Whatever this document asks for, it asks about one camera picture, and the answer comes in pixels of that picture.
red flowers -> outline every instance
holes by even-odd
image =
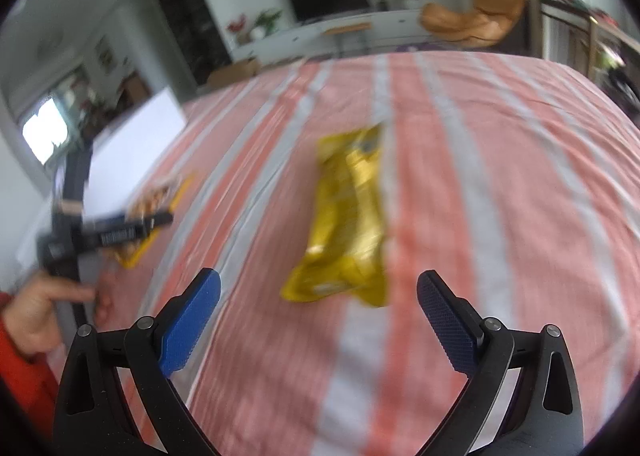
[[[246,15],[240,14],[240,17],[237,21],[232,21],[226,26],[226,30],[232,32],[233,34],[237,34],[244,29],[244,25],[246,24]]]

bed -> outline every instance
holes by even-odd
[[[389,54],[296,64],[184,110],[149,183],[191,183],[138,266],[103,271],[116,312],[100,328],[155,314],[201,267],[220,272],[221,303],[174,384],[223,455],[413,455],[465,382],[417,304],[427,269],[484,317],[562,329],[586,439],[619,403],[640,369],[640,135],[580,74],[492,54]],[[312,222],[316,141],[379,122],[389,306],[284,301]]]

blue gripper pad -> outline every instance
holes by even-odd
[[[220,300],[220,274],[212,269],[202,269],[175,303],[168,302],[165,308],[174,305],[177,316],[166,330],[162,331],[158,363],[162,374],[169,378],[181,370],[193,351],[204,327]]]
[[[478,366],[479,345],[483,337],[479,324],[473,324],[473,318],[462,308],[461,300],[449,290],[436,271],[420,274],[417,293],[418,303],[453,369],[471,378]]]

yellow package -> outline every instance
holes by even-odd
[[[316,216],[306,253],[282,287],[289,301],[316,301],[350,290],[386,304],[384,220],[378,191],[381,126],[323,138]]]
[[[191,176],[166,179],[156,183],[144,191],[127,210],[127,218],[144,217],[160,210],[175,212],[180,198],[191,183]],[[137,242],[126,243],[113,249],[113,256],[126,269],[132,269],[138,264],[142,254],[146,252],[162,227],[151,231],[149,236]]]

human hand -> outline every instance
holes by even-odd
[[[102,289],[97,293],[94,320],[97,326],[103,325],[113,310],[113,299],[109,294],[110,289]]]
[[[62,342],[54,302],[94,298],[95,289],[39,271],[2,309],[4,328],[23,357],[46,353]]]

